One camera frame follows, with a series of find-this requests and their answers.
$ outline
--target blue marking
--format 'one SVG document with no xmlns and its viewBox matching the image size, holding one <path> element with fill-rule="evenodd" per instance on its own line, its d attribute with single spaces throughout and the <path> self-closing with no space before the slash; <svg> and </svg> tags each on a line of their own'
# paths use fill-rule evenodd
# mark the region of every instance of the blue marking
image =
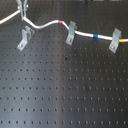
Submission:
<svg viewBox="0 0 128 128">
<path fill-rule="evenodd" d="M 98 35 L 97 35 L 97 34 L 93 34 L 93 37 L 94 37 L 94 38 L 98 38 Z"/>
</svg>

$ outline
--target screw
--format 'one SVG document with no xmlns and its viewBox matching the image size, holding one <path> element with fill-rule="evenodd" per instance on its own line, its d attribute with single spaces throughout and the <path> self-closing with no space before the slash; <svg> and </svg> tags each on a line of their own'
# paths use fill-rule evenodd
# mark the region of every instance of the screw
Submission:
<svg viewBox="0 0 128 128">
<path fill-rule="evenodd" d="M 71 39 L 69 38 L 68 41 L 71 42 Z"/>
<path fill-rule="evenodd" d="M 112 46 L 112 49 L 115 49 L 115 46 Z"/>
<path fill-rule="evenodd" d="M 23 47 L 23 44 L 20 44 L 20 47 L 22 48 Z"/>
</svg>

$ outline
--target metal bracket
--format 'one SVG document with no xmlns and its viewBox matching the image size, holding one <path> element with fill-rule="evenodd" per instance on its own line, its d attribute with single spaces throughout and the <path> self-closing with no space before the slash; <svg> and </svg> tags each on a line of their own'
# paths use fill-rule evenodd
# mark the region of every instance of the metal bracket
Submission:
<svg viewBox="0 0 128 128">
<path fill-rule="evenodd" d="M 25 46 L 27 45 L 28 41 L 32 38 L 32 36 L 34 35 L 35 31 L 33 31 L 31 28 L 29 28 L 28 26 L 25 26 L 26 30 L 22 30 L 22 41 L 19 43 L 19 45 L 17 46 L 17 48 L 22 51 Z"/>
<path fill-rule="evenodd" d="M 112 42 L 109 45 L 109 49 L 115 53 L 119 46 L 119 39 L 121 38 L 121 31 L 115 28 L 112 36 Z"/>
<path fill-rule="evenodd" d="M 67 37 L 67 40 L 66 40 L 67 44 L 72 45 L 76 29 L 77 29 L 76 23 L 70 21 L 68 37 Z"/>
</svg>

